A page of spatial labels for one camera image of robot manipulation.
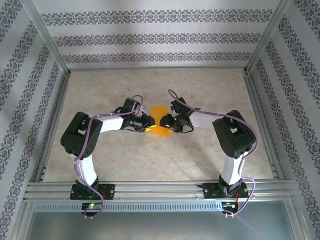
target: orange object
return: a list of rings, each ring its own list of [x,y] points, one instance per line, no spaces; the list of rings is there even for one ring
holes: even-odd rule
[[[160,119],[168,114],[168,106],[152,106],[150,116],[154,118],[156,126],[151,129],[154,134],[169,137],[169,129],[160,126]]]

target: black bracket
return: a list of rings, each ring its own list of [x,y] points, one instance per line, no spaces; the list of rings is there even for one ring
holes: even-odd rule
[[[81,149],[85,143],[89,120],[90,117],[88,114],[79,111],[75,114],[69,126],[63,133],[60,143],[68,154],[79,156]],[[81,157],[81,160],[90,156],[94,151],[102,125],[103,122],[98,119],[94,119],[92,121],[89,140]]]
[[[233,197],[236,192],[239,194],[239,198],[248,198],[248,189],[247,185],[242,182],[240,186],[229,196],[225,196],[224,193],[220,190],[218,182],[205,182],[202,185],[198,185],[199,188],[203,189],[204,199],[225,199],[228,197]]]
[[[245,121],[237,110],[232,110],[227,115]],[[230,158],[238,159],[241,154],[248,152],[256,142],[254,133],[246,125],[236,120],[223,117],[215,120],[212,124],[222,150]]]
[[[186,103],[183,97],[178,98],[181,102]],[[166,129],[171,129],[175,133],[189,133],[194,130],[194,126],[190,121],[190,115],[194,112],[190,108],[184,106],[177,100],[171,102],[171,110],[177,113],[176,116],[167,114],[160,119],[160,126]],[[191,130],[183,132],[184,126],[188,126]]]
[[[115,196],[115,187],[114,184],[103,184],[98,183],[98,178],[91,185],[92,188],[97,190],[102,196],[104,200],[113,200]],[[91,191],[87,186],[81,184],[79,181],[75,181],[75,184],[72,185],[71,200],[100,200],[100,197]]]

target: beige floor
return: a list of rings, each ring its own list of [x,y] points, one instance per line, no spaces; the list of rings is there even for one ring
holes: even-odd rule
[[[206,111],[240,111],[258,132],[258,124],[240,69],[170,68],[73,72],[54,137],[44,181],[73,182],[73,162],[60,145],[60,138],[74,117],[108,113],[122,106],[127,97],[141,94],[144,109],[169,106],[173,89],[187,104]],[[188,134],[161,137],[151,132],[109,131],[100,135],[93,163],[101,181],[212,180],[218,179],[224,153],[215,132],[196,128]],[[246,160],[243,176],[272,178],[261,143]]]

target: floral wallpaper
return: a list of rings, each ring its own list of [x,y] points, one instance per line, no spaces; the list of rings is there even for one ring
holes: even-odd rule
[[[278,2],[34,1],[70,69],[245,67]]]
[[[18,0],[0,0],[0,240],[10,239],[62,78]]]
[[[315,0],[292,1],[251,73],[311,239],[320,239],[319,9]]]

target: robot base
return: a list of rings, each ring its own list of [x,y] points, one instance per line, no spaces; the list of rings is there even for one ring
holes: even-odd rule
[[[203,189],[203,195],[205,199],[225,199],[227,197],[233,197],[236,192],[238,192],[240,198],[248,198],[248,188],[244,182],[241,182],[238,188],[232,191],[228,196],[220,189],[220,183],[203,183],[202,185],[198,185],[199,188]]]
[[[98,178],[91,185],[92,188],[97,190],[104,200],[113,200],[115,195],[115,185],[114,184],[99,184]],[[75,181],[75,184],[72,185],[71,200],[100,200],[100,197],[91,191],[87,186],[83,185],[79,181]]]

